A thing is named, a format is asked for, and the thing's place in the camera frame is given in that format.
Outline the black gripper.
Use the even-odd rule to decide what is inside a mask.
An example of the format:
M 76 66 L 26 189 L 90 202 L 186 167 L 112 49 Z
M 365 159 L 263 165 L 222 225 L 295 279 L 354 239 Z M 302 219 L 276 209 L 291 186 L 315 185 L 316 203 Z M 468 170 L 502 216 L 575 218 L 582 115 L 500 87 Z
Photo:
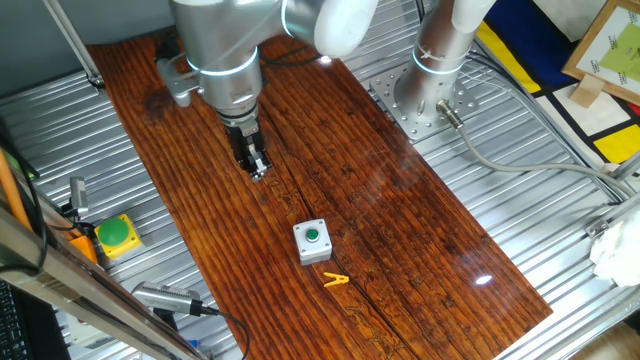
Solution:
M 218 115 L 233 145 L 233 154 L 238 165 L 251 175 L 252 181 L 260 181 L 272 164 L 266 150 L 255 145 L 260 142 L 257 106 L 221 109 Z

